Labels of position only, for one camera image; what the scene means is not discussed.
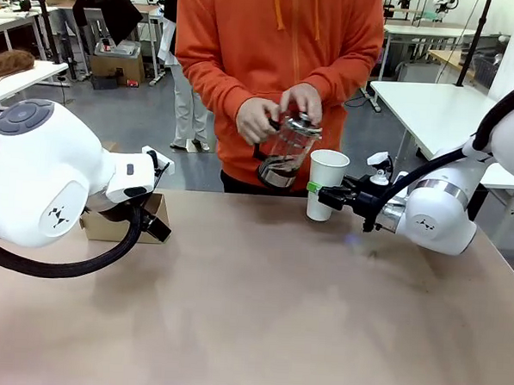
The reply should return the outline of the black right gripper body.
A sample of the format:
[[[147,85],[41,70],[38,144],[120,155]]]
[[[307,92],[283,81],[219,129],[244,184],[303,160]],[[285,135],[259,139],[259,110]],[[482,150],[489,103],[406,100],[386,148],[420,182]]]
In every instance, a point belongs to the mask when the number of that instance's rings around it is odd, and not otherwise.
[[[360,178],[362,187],[349,188],[354,193],[354,200],[349,205],[353,213],[363,218],[363,231],[373,231],[375,229],[376,218],[380,212],[376,206],[378,200],[389,189],[389,183],[386,185],[374,184],[370,176],[362,176]]]

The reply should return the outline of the person's left hand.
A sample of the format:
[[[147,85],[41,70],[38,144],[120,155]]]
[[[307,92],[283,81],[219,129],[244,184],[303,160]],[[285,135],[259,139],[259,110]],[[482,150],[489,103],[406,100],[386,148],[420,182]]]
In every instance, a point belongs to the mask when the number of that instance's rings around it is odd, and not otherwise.
[[[297,84],[286,90],[280,101],[281,112],[287,112],[290,105],[307,114],[309,121],[318,126],[322,120],[323,106],[318,91],[308,83]]]

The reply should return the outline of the person's right hand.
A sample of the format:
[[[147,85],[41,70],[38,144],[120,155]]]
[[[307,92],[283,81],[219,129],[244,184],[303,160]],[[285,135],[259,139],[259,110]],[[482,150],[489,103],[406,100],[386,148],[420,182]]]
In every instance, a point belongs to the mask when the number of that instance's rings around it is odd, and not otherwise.
[[[280,107],[273,101],[253,97],[243,102],[237,113],[238,133],[249,145],[261,144],[276,130],[270,120],[279,121]]]

